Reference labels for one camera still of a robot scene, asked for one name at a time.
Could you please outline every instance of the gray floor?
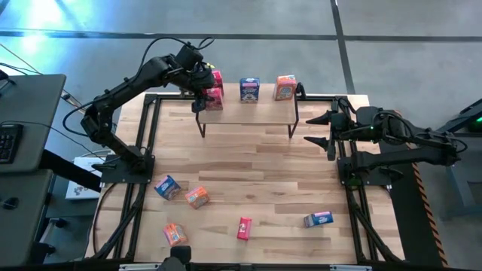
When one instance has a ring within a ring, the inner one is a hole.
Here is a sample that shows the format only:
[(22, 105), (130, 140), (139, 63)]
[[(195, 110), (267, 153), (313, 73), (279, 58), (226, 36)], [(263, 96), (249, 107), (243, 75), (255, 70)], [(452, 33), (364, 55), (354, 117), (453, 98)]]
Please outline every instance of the gray floor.
[[(10, 0), (0, 28), (87, 32), (174, 34), (335, 35), (330, 0)], [(338, 0), (345, 35), (482, 35), (478, 0)], [(66, 90), (82, 102), (132, 76), (148, 39), (0, 37), (44, 73), (67, 75)], [(160, 41), (150, 56), (176, 53), (173, 41)], [(394, 108), (419, 126), (438, 127), (480, 98), (482, 43), (348, 41), (346, 51), (357, 94), (371, 104)], [(273, 82), (295, 74), (309, 93), (346, 93), (337, 41), (217, 40), (203, 51), (223, 71), (225, 81), (258, 76)], [(0, 48), (0, 60), (25, 67)], [(61, 102), (54, 126), (71, 106)], [(81, 115), (70, 126), (80, 129)], [(72, 136), (90, 149), (98, 146)], [(85, 151), (50, 134), (47, 147), (72, 159)], [(482, 218), (440, 217), (454, 195), (442, 168), (421, 165), (449, 264), (482, 269)], [(84, 243), (77, 242), (78, 250)]]

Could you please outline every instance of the blue cereal box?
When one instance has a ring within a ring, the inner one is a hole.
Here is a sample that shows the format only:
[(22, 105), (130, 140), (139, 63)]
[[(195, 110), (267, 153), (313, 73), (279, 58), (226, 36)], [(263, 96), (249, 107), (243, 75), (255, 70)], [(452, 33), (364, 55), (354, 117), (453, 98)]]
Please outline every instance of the blue cereal box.
[(304, 218), (305, 227), (314, 227), (321, 224), (332, 223), (333, 215), (331, 212), (320, 212), (308, 215)]
[(259, 78), (241, 78), (239, 80), (239, 90), (241, 92), (241, 102), (258, 102)]
[(171, 200), (181, 190), (181, 187), (168, 175), (158, 182), (154, 189), (164, 199)]

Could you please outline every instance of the cereal box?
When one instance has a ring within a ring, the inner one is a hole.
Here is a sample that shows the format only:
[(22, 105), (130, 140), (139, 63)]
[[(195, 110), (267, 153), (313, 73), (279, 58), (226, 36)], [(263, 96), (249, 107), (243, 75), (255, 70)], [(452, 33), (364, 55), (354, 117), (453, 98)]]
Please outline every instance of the cereal box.
[(164, 199), (171, 200), (181, 190), (181, 187), (168, 175), (158, 182), (154, 189)]
[(242, 78), (239, 80), (241, 102), (258, 102), (259, 78)]
[(163, 232), (170, 246), (180, 245), (188, 240), (182, 227), (174, 223), (165, 226)]
[(249, 231), (251, 230), (251, 218), (241, 218), (238, 228), (238, 239), (248, 240)]
[(221, 95), (224, 96), (223, 77), (221, 76), (221, 71), (213, 70), (212, 76), (214, 76), (214, 87), (219, 87), (221, 89)]
[(296, 78), (294, 75), (278, 76), (274, 86), (274, 99), (276, 101), (293, 98), (296, 91)]
[(304, 218), (305, 227), (314, 227), (326, 223), (333, 223), (333, 215), (331, 212), (314, 213)]
[(198, 209), (209, 201), (209, 196), (204, 187), (198, 187), (187, 193), (186, 199), (191, 207)]
[(223, 110), (223, 96), (220, 87), (206, 90), (206, 94), (211, 97), (212, 101), (206, 101), (207, 111)]

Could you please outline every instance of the red box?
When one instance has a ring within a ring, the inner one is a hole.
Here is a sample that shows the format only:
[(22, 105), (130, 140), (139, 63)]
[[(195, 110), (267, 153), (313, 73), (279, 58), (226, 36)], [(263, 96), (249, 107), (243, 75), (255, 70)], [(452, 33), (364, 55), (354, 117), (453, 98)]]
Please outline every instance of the red box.
[(220, 87), (206, 90), (206, 94), (213, 99), (212, 101), (206, 101), (207, 111), (223, 110), (223, 96), (221, 90)]
[(238, 239), (248, 240), (251, 230), (251, 218), (241, 218), (238, 228)]
[(212, 76), (214, 76), (214, 87), (221, 88), (221, 95), (224, 96), (223, 77), (221, 76), (221, 71), (213, 70)]

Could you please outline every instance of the wooden table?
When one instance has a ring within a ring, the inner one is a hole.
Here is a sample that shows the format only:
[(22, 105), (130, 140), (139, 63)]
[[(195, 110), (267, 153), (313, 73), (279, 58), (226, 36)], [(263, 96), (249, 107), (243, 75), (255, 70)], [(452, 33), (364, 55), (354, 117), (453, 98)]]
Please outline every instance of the wooden table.
[(299, 117), (296, 99), (275, 101), (274, 84), (261, 84), (257, 103), (241, 103), (239, 84), (224, 84), (223, 110), (201, 111), (196, 116), (201, 135), (206, 124), (287, 125), (288, 136), (293, 136)]
[[(348, 97), (355, 108), (368, 105), (367, 96)], [(143, 95), (134, 98), (120, 114), (117, 136), (130, 145), (135, 144), (143, 99)], [(303, 136), (328, 136), (328, 126), (305, 121), (329, 108), (328, 102), (299, 102), (300, 123), (292, 139), (283, 126), (245, 124), (213, 125), (203, 139), (191, 101), (162, 102), (154, 145), (156, 166), (146, 193), (136, 261), (160, 262), (167, 257), (169, 245), (162, 229), (177, 223), (188, 235), (193, 262), (355, 263), (346, 193), (339, 184), (336, 163), (329, 162), (321, 148), (303, 140)], [(379, 151), (370, 142), (358, 143), (358, 149)], [(182, 192), (169, 202), (153, 188), (166, 174), (182, 186)], [(211, 202), (194, 210), (184, 194), (200, 185), (209, 192)], [(115, 187), (99, 213), (99, 247), (119, 222), (125, 189), (122, 184)], [(403, 258), (388, 193), (381, 187), (366, 190), (374, 228)], [(303, 217), (322, 211), (333, 212), (334, 223), (305, 229)], [(236, 238), (241, 216), (253, 221), (247, 242)], [(363, 230), (361, 239), (368, 256)], [(87, 256), (92, 253), (90, 246)]]

